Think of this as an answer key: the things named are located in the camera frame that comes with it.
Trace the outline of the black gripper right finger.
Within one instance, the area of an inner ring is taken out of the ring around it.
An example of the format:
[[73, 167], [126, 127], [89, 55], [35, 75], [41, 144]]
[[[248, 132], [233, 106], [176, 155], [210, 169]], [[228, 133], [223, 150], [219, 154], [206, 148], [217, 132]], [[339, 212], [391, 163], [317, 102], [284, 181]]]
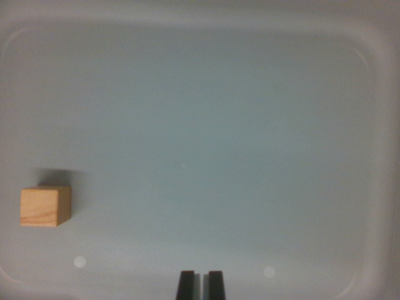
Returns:
[[224, 277], [222, 271], [209, 271], [203, 276], [204, 300], [226, 300]]

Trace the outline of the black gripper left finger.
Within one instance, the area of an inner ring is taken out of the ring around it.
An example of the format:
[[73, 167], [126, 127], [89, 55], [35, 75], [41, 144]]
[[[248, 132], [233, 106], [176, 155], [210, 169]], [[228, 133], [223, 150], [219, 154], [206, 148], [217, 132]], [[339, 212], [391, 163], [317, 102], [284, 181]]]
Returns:
[[200, 299], [200, 274], [195, 271], [181, 271], [176, 300]]

